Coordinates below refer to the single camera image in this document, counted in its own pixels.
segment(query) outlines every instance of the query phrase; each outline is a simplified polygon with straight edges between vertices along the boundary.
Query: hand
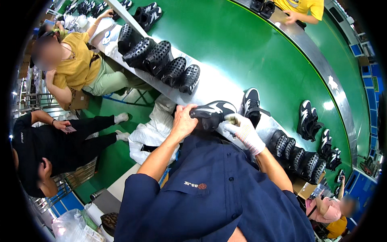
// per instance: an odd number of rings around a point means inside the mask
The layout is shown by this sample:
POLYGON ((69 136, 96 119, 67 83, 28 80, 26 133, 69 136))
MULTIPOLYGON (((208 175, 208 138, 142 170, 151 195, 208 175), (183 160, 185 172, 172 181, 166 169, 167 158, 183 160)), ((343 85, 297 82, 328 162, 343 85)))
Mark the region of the hand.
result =
POLYGON ((264 150, 266 145, 258 136, 250 119, 238 113, 228 114, 224 118, 230 122, 229 124, 225 124, 224 128, 228 132, 235 134, 250 150, 252 155, 256 156, 264 150))
POLYGON ((65 120, 65 121, 54 120, 54 122, 53 122, 53 126, 56 129, 65 129, 66 125, 71 125, 70 121, 68 121, 68 120, 65 120))
POLYGON ((289 14, 289 16, 286 18, 285 24, 294 24, 298 20, 299 13, 293 12, 291 10, 284 10, 284 13, 289 14))
POLYGON ((194 130, 198 120, 190 117, 190 111, 196 107, 196 104, 188 104, 186 107, 177 105, 170 136, 176 136, 181 141, 194 130))
POLYGON ((42 158, 42 160, 45 162, 46 164, 46 168, 45 168, 45 181, 48 180, 51 176, 51 173, 52 173, 52 164, 51 162, 46 159, 46 158, 42 158))
POLYGON ((113 9, 108 9, 105 12, 103 12, 98 18, 113 18, 113 9))

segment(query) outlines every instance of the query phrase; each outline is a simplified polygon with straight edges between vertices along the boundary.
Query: work glove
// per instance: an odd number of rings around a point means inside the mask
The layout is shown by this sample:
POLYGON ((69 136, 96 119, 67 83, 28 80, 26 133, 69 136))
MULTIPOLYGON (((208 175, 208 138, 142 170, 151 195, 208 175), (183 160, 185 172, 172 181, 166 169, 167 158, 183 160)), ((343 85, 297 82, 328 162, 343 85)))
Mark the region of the work glove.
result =
POLYGON ((256 156, 261 153, 266 147, 265 143, 258 136, 250 119, 243 117, 238 113, 231 113, 224 117, 229 121, 224 128, 242 141, 242 143, 250 150, 252 155, 256 156))

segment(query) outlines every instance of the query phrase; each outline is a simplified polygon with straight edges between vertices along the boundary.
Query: plastic bag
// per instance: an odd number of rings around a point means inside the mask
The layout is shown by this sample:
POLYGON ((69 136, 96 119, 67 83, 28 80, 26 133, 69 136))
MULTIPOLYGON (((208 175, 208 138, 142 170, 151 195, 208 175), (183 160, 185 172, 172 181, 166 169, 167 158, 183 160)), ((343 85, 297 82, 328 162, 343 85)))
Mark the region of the plastic bag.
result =
POLYGON ((52 222, 57 242, 104 242, 105 238, 90 228, 79 209, 72 209, 52 222))
MULTIPOLYGON (((129 136, 130 157, 142 165, 150 152, 141 151, 143 145, 160 146, 168 137, 173 126, 172 112, 176 104, 164 95, 160 95, 154 101, 153 111, 149 115, 151 120, 146 124, 139 124, 129 136)), ((175 160, 176 147, 168 164, 175 160)))

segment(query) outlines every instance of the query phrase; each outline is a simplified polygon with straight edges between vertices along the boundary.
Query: yellow shirt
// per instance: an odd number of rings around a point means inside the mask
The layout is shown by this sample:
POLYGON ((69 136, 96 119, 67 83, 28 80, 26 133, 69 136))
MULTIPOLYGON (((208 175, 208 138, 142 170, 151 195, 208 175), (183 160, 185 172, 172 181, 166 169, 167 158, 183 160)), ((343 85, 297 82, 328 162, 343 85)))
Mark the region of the yellow shirt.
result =
POLYGON ((305 15, 310 10, 312 16, 320 21, 324 14, 324 0, 275 0, 274 2, 282 10, 291 10, 305 15))
POLYGON ((54 85, 62 89, 68 86, 80 91, 84 85, 94 81, 101 66, 101 58, 93 61, 89 67, 95 53, 87 48, 88 41, 88 33, 71 33, 63 39, 62 42, 71 46, 75 58, 61 61, 54 76, 54 85))

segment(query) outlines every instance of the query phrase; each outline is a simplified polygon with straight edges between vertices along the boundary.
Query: white sneaker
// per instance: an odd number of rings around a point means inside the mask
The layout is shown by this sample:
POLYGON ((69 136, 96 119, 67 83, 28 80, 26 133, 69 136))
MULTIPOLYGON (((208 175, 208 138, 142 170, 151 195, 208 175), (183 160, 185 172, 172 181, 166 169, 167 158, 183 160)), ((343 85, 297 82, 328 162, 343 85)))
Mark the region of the white sneaker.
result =
POLYGON ((114 123, 119 124, 129 120, 128 113, 120 113, 117 116, 114 116, 114 123))
POLYGON ((126 132, 126 133, 123 133, 119 130, 116 130, 116 137, 117 137, 117 140, 123 140, 123 141, 127 141, 129 140, 129 135, 130 133, 126 132))

